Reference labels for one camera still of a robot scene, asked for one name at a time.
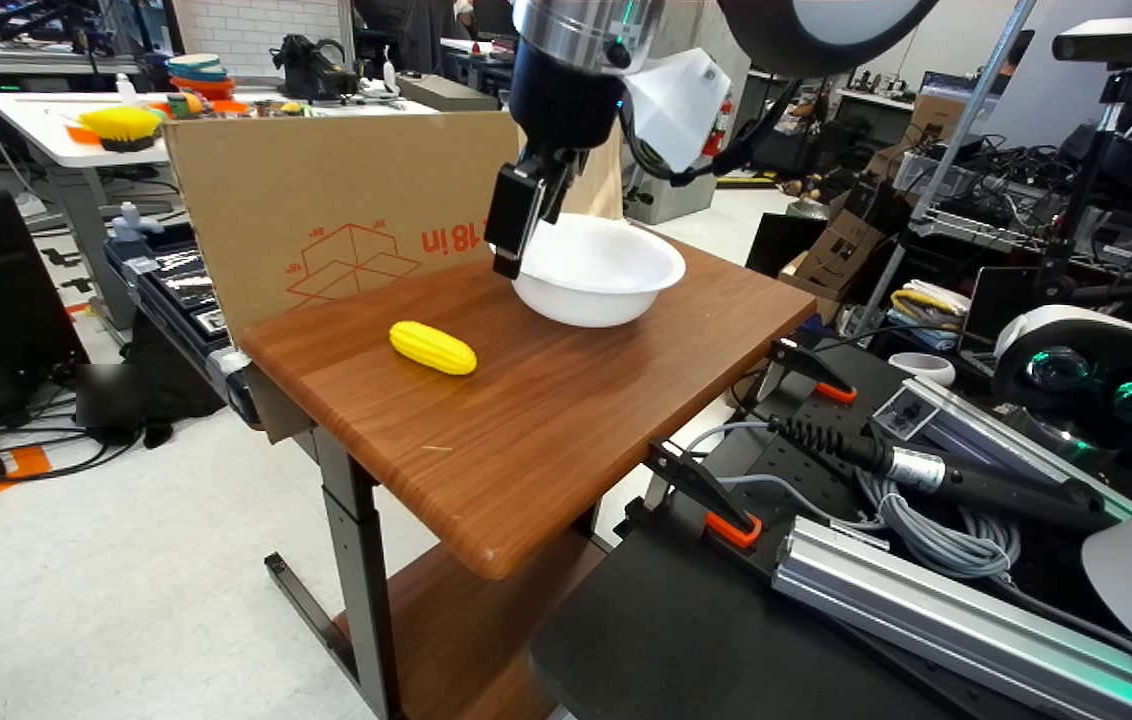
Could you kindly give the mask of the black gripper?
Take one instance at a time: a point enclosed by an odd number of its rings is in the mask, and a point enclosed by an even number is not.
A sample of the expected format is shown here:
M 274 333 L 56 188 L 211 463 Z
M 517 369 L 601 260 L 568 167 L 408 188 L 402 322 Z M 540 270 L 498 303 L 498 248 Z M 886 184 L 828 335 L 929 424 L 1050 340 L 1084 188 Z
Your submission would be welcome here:
M 607 142 L 620 97 L 614 75 L 568 68 L 530 45 L 517 48 L 506 107 L 522 133 L 522 153 L 498 167 L 484 219 L 498 277 L 519 277 L 530 219 L 562 210 L 584 155 Z

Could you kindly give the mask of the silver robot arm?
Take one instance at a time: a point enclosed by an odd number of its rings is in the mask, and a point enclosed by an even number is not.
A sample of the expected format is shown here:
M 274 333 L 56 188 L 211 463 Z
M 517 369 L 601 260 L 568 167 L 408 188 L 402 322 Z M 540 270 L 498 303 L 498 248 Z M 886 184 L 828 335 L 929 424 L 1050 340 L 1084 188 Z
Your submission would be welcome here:
M 733 81 L 760 68 L 790 87 L 860 68 L 898 45 L 937 0 L 513 0 L 506 114 L 522 149 L 495 172 L 484 243 L 517 277 L 540 219 L 556 219 L 592 149 L 624 133 L 665 184 L 725 177 Z

